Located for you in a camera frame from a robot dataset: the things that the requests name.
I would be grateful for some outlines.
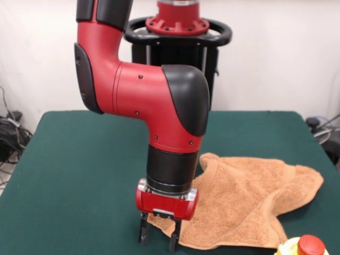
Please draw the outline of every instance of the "black electrical cord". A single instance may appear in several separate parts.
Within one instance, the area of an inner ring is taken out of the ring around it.
[[[8,181],[7,182],[2,182],[2,183],[0,183],[0,187],[2,186],[2,185],[5,185],[5,184],[8,184]]]
[[[3,170],[1,167],[4,164],[15,165],[18,163],[33,135],[17,122],[15,115],[7,106],[5,90],[1,85],[0,90],[2,91],[4,106],[8,112],[6,117],[0,116],[0,172],[12,175],[11,172]],[[0,176],[0,190],[4,190],[7,183],[8,181],[4,181]]]

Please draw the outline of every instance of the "green table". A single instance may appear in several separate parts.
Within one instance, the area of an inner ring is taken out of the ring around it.
[[[138,120],[86,111],[45,114],[0,197],[0,254],[167,254],[168,238],[158,229],[148,246],[137,242],[135,189],[146,174],[147,144],[147,128]],[[321,172],[325,182],[313,202],[279,219],[288,236],[315,234],[331,255],[339,254],[340,175],[298,114],[211,112],[204,152],[279,158]],[[180,247],[177,254],[273,253]]]

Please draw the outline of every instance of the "brown towel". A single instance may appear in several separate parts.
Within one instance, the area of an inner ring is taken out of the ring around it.
[[[199,200],[191,221],[183,221],[180,244],[199,250],[220,245],[277,248],[287,236],[277,216],[309,203],[324,179],[312,168],[281,160],[220,158],[204,154],[204,173],[193,181]],[[149,222],[171,236],[171,220]]]

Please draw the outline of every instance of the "black ring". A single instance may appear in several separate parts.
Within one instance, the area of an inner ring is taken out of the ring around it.
[[[204,34],[198,36],[168,36],[168,35],[157,35],[155,33],[137,33],[135,30],[146,27],[145,22],[149,17],[139,18],[131,20],[124,34],[125,40],[133,44],[141,45],[181,45],[181,46],[197,46],[200,47],[219,47],[230,43],[232,40],[232,30],[226,24],[209,20],[210,29],[219,32],[219,35]]]

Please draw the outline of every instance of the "yellow bottle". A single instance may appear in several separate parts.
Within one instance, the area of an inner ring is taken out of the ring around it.
[[[289,239],[274,255],[329,255],[324,243],[313,235]]]

